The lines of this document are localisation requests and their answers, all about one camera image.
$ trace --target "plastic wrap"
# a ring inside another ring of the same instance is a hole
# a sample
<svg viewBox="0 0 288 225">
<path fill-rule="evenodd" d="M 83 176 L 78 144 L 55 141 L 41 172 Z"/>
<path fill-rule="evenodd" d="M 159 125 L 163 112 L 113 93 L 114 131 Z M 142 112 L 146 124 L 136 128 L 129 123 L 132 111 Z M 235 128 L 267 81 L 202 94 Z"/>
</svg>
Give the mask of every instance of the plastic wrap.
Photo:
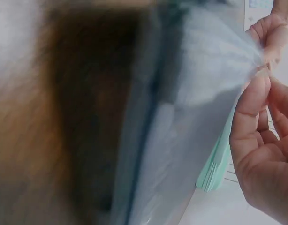
<svg viewBox="0 0 288 225">
<path fill-rule="evenodd" d="M 262 63 L 224 6 L 168 3 L 143 16 L 111 225 L 177 225 L 242 85 Z"/>
</svg>

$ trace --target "mint green paper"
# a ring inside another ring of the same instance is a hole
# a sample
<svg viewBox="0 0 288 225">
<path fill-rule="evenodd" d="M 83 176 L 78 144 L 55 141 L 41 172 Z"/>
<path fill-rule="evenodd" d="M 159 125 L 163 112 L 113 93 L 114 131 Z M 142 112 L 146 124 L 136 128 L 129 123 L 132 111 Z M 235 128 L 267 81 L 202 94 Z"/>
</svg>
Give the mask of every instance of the mint green paper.
<svg viewBox="0 0 288 225">
<path fill-rule="evenodd" d="M 196 187 L 203 189 L 205 192 L 217 190 L 221 186 L 229 165 L 231 152 L 228 138 L 231 131 L 234 111 L 235 107 L 230 113 L 222 134 L 196 182 Z"/>
</svg>

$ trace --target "white surface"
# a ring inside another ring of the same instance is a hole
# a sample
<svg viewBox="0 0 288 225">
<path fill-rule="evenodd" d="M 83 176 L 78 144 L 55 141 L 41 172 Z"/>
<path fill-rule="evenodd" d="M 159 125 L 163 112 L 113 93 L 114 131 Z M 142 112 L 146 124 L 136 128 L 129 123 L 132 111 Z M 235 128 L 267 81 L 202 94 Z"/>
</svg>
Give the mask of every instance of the white surface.
<svg viewBox="0 0 288 225">
<path fill-rule="evenodd" d="M 222 188 L 205 193 L 195 191 L 179 225 L 278 225 L 276 221 L 249 206 L 239 184 L 224 180 Z"/>
</svg>

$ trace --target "brown fur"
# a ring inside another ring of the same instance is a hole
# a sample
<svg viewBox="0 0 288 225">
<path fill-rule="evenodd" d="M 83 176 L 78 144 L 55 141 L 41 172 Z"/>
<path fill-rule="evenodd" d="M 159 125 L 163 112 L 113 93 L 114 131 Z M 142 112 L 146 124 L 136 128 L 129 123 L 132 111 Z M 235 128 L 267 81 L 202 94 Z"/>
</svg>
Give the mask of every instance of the brown fur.
<svg viewBox="0 0 288 225">
<path fill-rule="evenodd" d="M 147 2 L 0 1 L 0 225 L 96 224 L 109 212 Z"/>
</svg>

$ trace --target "human hand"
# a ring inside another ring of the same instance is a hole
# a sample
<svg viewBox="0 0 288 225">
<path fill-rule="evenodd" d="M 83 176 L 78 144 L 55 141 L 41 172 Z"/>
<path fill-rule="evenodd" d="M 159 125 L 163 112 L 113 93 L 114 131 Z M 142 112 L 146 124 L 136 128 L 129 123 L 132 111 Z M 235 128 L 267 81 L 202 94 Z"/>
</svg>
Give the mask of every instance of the human hand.
<svg viewBox="0 0 288 225">
<path fill-rule="evenodd" d="M 267 105 L 280 140 L 269 130 Z M 288 224 L 288 87 L 255 77 L 238 101 L 230 145 L 248 203 Z"/>
<path fill-rule="evenodd" d="M 272 13 L 260 19 L 247 31 L 252 39 L 264 48 L 264 62 L 269 70 L 270 63 L 278 63 L 281 53 L 288 42 L 288 19 L 278 12 Z"/>
</svg>

